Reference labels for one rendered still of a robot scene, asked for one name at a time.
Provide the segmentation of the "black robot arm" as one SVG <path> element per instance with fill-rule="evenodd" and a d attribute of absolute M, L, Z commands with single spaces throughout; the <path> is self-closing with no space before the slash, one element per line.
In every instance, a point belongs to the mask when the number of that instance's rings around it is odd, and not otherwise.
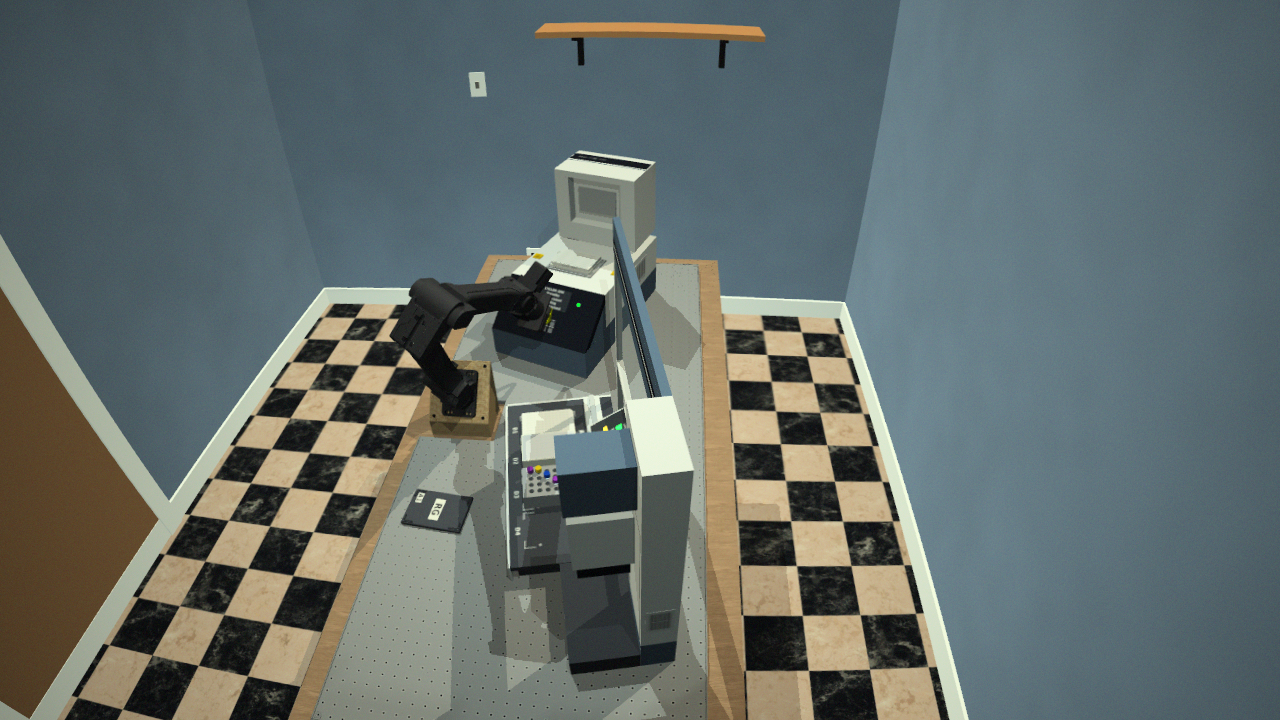
<path fill-rule="evenodd" d="M 451 361 L 439 342 L 447 331 L 466 328 L 474 315 L 500 310 L 530 322 L 522 314 L 532 310 L 536 302 L 534 292 L 540 293 L 552 275 L 547 266 L 535 261 L 517 281 L 504 275 L 498 282 L 451 284 L 421 278 L 411 286 L 410 304 L 389 336 L 422 368 L 422 384 L 443 401 L 444 416 L 476 416 L 479 375 L 476 370 L 457 369 L 458 364 Z"/>

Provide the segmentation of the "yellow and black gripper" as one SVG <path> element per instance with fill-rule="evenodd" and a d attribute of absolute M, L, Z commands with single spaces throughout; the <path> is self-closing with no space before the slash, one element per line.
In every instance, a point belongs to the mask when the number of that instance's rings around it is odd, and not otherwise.
<path fill-rule="evenodd" d="M 530 313 L 522 314 L 530 322 L 524 322 L 524 320 L 518 319 L 517 325 L 521 327 L 521 328 L 530 329 L 530 331 L 543 332 L 544 328 L 545 328 L 545 325 L 548 323 L 550 323 L 550 318 L 549 316 L 552 315 L 552 307 L 549 306 L 549 304 L 550 304 L 550 299 L 553 299 L 553 296 L 550 293 L 544 293 L 544 292 L 538 293 L 538 291 L 534 295 L 538 297 L 536 299 L 534 296 L 535 300 L 536 300 L 535 306 L 532 307 L 532 310 Z"/>

